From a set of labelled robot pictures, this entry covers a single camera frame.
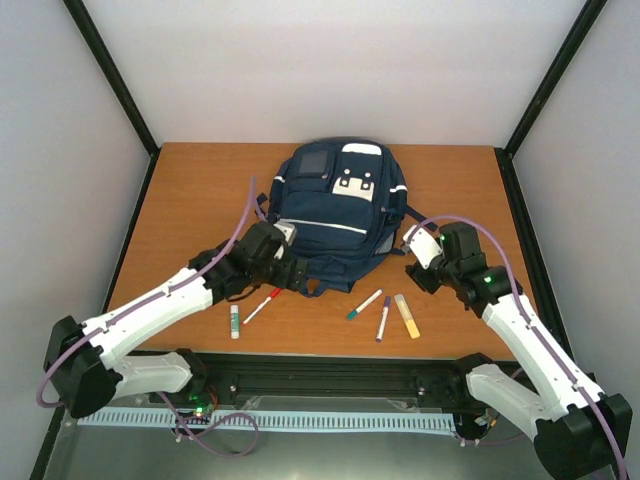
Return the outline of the navy blue student backpack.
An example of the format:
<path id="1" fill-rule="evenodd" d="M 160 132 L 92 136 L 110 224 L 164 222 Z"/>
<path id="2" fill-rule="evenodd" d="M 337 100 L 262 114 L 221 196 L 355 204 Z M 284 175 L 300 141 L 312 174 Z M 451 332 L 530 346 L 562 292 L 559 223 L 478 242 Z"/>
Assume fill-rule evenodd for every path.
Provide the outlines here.
<path id="1" fill-rule="evenodd" d="M 307 262 L 301 293 L 350 292 L 388 256 L 406 217 L 408 187 L 389 147 L 366 139 L 320 139 L 298 147 L 257 197 L 267 219 L 296 228 L 293 253 Z"/>

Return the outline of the green capped marker pen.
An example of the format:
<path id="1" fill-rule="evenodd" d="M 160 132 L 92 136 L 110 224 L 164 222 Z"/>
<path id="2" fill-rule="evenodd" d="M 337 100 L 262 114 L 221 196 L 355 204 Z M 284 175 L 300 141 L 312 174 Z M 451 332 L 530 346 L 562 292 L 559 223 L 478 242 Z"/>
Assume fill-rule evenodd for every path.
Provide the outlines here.
<path id="1" fill-rule="evenodd" d="M 362 301 L 356 308 L 354 308 L 351 312 L 349 312 L 346 316 L 347 320 L 354 319 L 357 315 L 359 315 L 364 309 L 366 309 L 369 305 L 371 305 L 376 299 L 378 299 L 383 293 L 382 289 L 377 289 L 371 295 L 369 295 L 364 301 Z"/>

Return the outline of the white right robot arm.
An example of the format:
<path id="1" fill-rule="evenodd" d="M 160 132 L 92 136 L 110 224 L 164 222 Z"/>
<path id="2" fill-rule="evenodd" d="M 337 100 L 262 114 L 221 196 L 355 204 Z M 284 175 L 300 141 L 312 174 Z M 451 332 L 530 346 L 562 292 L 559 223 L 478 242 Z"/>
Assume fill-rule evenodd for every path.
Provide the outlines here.
<path id="1" fill-rule="evenodd" d="M 454 290 L 464 308 L 506 344 L 530 382 L 524 386 L 473 356 L 462 370 L 463 393 L 516 426 L 553 478 L 579 479 L 605 467 L 628 478 L 631 406 L 620 394 L 606 394 L 575 364 L 537 316 L 507 260 L 488 264 L 479 241 L 486 232 L 452 217 L 438 234 L 418 223 L 403 236 L 405 250 L 416 258 L 407 275 L 430 294 Z"/>

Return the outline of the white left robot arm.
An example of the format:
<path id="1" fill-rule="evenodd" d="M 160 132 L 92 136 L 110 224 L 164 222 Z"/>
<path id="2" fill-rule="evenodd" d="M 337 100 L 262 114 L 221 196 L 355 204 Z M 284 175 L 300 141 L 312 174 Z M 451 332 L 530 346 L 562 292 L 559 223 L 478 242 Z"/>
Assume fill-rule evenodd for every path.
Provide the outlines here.
<path id="1" fill-rule="evenodd" d="M 238 302 L 263 285 L 298 291 L 307 263 L 290 249 L 296 234 L 289 222 L 255 223 L 241 239 L 201 252 L 120 308 L 82 322 L 72 316 L 58 320 L 44 360 L 45 381 L 59 395 L 56 406 L 79 419 L 142 393 L 201 400 L 208 378 L 191 352 L 135 356 L 133 350 L 178 321 L 223 301 Z"/>

